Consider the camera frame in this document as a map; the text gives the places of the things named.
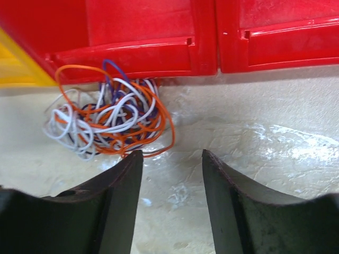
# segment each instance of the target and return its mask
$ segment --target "yellow panel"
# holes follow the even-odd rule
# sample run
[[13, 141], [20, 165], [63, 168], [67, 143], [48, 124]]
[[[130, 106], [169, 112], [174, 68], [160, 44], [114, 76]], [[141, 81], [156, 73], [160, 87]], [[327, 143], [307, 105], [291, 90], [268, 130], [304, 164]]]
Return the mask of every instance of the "yellow panel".
[[55, 81], [0, 28], [0, 87], [55, 85]]

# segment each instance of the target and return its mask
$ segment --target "tangled wire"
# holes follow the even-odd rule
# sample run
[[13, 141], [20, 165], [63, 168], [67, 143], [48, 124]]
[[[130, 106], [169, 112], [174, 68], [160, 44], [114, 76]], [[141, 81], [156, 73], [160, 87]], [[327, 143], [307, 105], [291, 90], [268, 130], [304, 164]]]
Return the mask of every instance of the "tangled wire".
[[[99, 96], [94, 98], [90, 93], [75, 88], [64, 91], [59, 75], [69, 68], [95, 70], [104, 74], [106, 83], [99, 84]], [[105, 70], [90, 66], [60, 67], [56, 71], [56, 81], [61, 95], [45, 111], [50, 115], [44, 124], [44, 133], [86, 161], [100, 153], [124, 157], [158, 139], [164, 132], [168, 119], [172, 129], [172, 143], [168, 147], [144, 154], [145, 157], [152, 157], [170, 149], [175, 142], [174, 124], [159, 99], [155, 81], [130, 81], [122, 71], [121, 73], [123, 79], [112, 78]], [[76, 95], [76, 101], [72, 101], [70, 95], [72, 98]], [[57, 105], [62, 98], [65, 102]]]

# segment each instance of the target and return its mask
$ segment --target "concrete floor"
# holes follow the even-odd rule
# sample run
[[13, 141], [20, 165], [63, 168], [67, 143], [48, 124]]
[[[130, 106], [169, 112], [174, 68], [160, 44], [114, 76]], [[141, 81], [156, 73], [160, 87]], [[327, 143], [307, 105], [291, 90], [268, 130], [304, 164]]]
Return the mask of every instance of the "concrete floor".
[[[168, 80], [160, 95], [173, 114], [177, 143], [145, 159], [131, 253], [214, 253], [202, 149], [281, 192], [302, 198], [339, 192], [337, 68]], [[82, 162], [43, 135], [42, 112], [57, 94], [0, 90], [4, 187], [57, 195], [117, 162], [108, 156]], [[148, 149], [170, 138], [165, 133]]]

